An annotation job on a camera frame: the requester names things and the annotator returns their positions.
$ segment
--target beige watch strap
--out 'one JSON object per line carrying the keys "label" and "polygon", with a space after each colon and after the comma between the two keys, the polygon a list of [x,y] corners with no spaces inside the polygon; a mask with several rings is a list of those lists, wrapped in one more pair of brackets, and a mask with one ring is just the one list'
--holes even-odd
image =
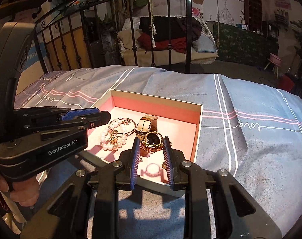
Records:
{"label": "beige watch strap", "polygon": [[145,115],[140,119],[135,131],[140,141],[149,131],[158,131],[157,119],[155,115]]}

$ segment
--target wooden stool leg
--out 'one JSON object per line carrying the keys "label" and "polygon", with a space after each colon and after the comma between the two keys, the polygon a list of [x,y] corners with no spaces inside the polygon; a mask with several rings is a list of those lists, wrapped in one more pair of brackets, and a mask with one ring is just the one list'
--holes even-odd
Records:
{"label": "wooden stool leg", "polygon": [[266,70],[266,68],[270,65],[270,62],[267,64],[267,66],[264,68],[264,70]]}

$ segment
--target human hand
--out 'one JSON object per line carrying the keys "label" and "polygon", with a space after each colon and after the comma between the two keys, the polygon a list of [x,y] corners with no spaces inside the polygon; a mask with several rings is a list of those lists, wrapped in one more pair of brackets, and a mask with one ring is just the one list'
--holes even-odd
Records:
{"label": "human hand", "polygon": [[[10,199],[19,202],[23,207],[34,205],[39,197],[39,183],[36,176],[23,182],[13,182],[13,189]],[[8,184],[2,175],[0,175],[0,191],[8,191]]]}

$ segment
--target light blue pillow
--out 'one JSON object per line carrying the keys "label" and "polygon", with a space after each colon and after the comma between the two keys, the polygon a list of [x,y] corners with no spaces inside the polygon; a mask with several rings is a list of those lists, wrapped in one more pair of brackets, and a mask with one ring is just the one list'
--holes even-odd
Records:
{"label": "light blue pillow", "polygon": [[209,37],[201,35],[196,41],[193,41],[193,47],[196,52],[216,53],[216,46]]}

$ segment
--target white tassel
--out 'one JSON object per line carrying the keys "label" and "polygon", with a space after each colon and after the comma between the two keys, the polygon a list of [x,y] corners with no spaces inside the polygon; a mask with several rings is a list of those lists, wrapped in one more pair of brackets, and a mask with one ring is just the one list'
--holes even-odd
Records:
{"label": "white tassel", "polygon": [[154,41],[154,37],[152,36],[152,47],[155,48],[155,41]]}
{"label": "white tassel", "polygon": [[154,24],[152,24],[152,27],[153,27],[153,35],[156,35],[156,30],[155,30]]}

